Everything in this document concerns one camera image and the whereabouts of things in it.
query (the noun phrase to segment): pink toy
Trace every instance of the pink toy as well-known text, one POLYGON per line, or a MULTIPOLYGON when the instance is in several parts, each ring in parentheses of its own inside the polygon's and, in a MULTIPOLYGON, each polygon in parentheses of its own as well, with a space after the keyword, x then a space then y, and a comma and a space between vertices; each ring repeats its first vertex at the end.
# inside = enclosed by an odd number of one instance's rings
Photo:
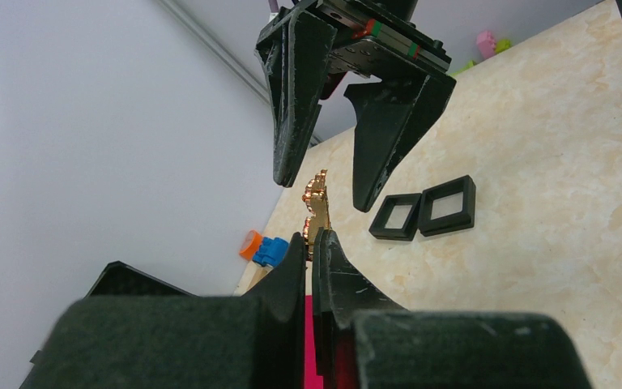
POLYGON ((483 55, 483 59, 494 57, 497 41, 495 41, 495 37, 492 36, 492 32, 485 30, 478 34, 478 38, 475 39, 475 44, 483 55))

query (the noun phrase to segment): white wall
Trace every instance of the white wall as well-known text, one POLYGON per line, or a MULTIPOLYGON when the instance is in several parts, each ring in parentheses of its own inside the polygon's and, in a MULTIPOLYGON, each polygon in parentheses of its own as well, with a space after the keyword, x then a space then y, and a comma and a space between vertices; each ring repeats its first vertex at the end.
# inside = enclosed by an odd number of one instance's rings
POLYGON ((271 126, 151 0, 0 0, 0 388, 108 262, 231 293, 280 193, 271 126))

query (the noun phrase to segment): blue toy block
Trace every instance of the blue toy block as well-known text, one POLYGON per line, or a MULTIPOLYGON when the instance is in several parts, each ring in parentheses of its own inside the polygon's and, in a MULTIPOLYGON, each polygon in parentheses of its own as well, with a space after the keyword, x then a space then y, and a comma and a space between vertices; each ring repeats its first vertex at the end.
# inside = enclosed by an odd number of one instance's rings
POLYGON ((289 243, 280 237, 275 239, 264 237, 263 243, 258 247, 258 251, 251 260, 261 266, 276 267, 283 261, 288 246, 289 243))

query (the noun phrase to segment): gray cable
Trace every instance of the gray cable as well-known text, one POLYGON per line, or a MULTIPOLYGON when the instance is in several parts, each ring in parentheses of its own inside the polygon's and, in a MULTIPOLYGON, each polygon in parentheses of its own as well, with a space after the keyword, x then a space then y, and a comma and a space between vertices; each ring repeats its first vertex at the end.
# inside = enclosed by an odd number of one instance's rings
POLYGON ((271 13, 280 12, 280 6, 278 5, 278 0, 268 0, 268 6, 271 8, 271 13))

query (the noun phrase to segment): marble table surface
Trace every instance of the marble table surface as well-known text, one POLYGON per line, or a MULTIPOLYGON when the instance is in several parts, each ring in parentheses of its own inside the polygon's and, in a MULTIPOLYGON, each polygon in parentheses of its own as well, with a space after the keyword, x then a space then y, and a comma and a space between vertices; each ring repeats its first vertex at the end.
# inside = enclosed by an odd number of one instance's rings
POLYGON ((411 310, 532 311, 569 333, 597 388, 622 387, 622 20, 613 0, 458 76, 449 107, 367 214, 351 205, 353 132, 309 150, 264 231, 289 238, 328 169, 351 262, 411 310), (369 226, 385 195, 469 174, 475 227, 413 242, 369 226))

